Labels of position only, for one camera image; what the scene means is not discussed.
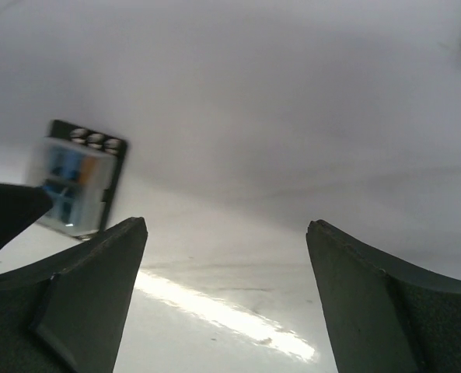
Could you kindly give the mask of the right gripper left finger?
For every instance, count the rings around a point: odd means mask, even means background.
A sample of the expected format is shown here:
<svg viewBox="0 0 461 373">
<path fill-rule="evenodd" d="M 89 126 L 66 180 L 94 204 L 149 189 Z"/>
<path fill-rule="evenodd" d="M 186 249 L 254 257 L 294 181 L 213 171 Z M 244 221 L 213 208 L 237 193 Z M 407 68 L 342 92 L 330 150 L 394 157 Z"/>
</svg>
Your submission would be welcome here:
<svg viewBox="0 0 461 373">
<path fill-rule="evenodd" d="M 0 274 L 0 372 L 112 372 L 146 241 L 128 218 Z"/>
</svg>

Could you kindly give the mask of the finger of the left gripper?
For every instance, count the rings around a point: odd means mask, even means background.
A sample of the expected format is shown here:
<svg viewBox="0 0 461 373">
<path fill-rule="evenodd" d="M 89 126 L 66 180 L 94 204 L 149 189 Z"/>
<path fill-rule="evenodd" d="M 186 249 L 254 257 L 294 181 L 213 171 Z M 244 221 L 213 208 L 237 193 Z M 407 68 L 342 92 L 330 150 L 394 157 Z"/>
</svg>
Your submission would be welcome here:
<svg viewBox="0 0 461 373">
<path fill-rule="evenodd" d="M 39 187 L 0 183 L 0 250 L 52 207 Z"/>
</svg>

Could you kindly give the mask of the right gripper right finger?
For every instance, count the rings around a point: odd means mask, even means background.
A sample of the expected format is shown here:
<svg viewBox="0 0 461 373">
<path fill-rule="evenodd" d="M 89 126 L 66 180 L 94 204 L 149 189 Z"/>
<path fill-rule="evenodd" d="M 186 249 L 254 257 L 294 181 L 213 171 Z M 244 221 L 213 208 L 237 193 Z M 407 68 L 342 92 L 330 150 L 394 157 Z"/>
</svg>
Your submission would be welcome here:
<svg viewBox="0 0 461 373">
<path fill-rule="evenodd" d="M 339 372 L 461 372 L 461 280 L 323 220 L 306 242 Z"/>
</svg>

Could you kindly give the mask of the black fuse box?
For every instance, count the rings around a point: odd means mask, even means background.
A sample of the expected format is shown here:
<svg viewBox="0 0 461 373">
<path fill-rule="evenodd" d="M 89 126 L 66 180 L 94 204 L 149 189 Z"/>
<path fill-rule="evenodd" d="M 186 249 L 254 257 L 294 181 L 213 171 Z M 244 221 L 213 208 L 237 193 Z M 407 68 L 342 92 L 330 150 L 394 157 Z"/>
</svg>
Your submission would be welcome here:
<svg viewBox="0 0 461 373">
<path fill-rule="evenodd" d="M 44 189 L 54 199 L 48 213 L 57 230 L 87 240 L 106 229 L 129 142 L 63 120 L 50 123 Z"/>
</svg>

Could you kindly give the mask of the clear plastic fuse box cover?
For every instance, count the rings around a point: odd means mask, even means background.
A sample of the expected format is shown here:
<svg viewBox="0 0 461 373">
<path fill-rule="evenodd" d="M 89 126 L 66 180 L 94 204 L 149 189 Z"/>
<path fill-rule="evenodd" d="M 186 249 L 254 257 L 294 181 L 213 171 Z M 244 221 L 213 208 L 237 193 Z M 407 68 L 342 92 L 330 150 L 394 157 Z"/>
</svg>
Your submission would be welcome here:
<svg viewBox="0 0 461 373">
<path fill-rule="evenodd" d="M 53 207 L 39 225 L 81 239 L 100 230 L 115 156 L 73 141 L 46 137 L 35 147 L 26 182 L 43 189 Z"/>
</svg>

